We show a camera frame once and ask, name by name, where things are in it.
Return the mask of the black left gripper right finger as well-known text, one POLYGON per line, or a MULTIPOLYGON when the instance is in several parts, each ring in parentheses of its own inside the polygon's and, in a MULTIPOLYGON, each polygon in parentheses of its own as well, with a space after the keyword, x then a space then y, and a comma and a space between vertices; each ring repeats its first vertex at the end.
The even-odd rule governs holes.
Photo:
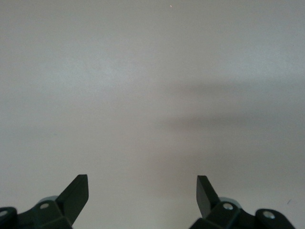
POLYGON ((196 201, 201 217, 191 229, 253 229, 255 217, 234 199, 219 197, 207 176, 198 176, 196 201))

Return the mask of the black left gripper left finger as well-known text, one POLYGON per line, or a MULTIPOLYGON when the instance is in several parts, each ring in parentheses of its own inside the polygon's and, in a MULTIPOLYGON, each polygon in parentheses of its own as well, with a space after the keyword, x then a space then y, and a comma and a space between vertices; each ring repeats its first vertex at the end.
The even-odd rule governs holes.
POLYGON ((55 199, 18 215, 19 229, 71 229, 89 199, 88 176, 78 175, 55 199))

